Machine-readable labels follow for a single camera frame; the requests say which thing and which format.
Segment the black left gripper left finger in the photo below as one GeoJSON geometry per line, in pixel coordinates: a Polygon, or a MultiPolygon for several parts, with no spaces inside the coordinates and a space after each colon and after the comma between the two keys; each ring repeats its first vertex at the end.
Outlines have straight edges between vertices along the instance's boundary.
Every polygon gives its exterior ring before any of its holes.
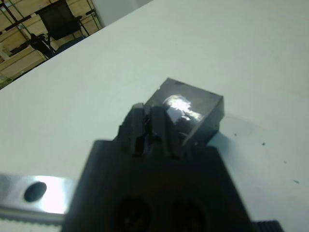
{"type": "Polygon", "coordinates": [[[118,140],[122,150],[133,157],[142,157],[145,140],[145,108],[143,103],[132,106],[119,126],[118,140]]]}

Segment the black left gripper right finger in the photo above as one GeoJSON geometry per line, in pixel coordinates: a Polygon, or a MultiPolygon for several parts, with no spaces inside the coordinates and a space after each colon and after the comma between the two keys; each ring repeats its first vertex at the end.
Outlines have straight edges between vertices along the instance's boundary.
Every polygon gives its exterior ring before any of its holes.
{"type": "Polygon", "coordinates": [[[175,125],[162,106],[153,106],[151,116],[152,151],[156,156],[180,159],[181,143],[175,125]]]}

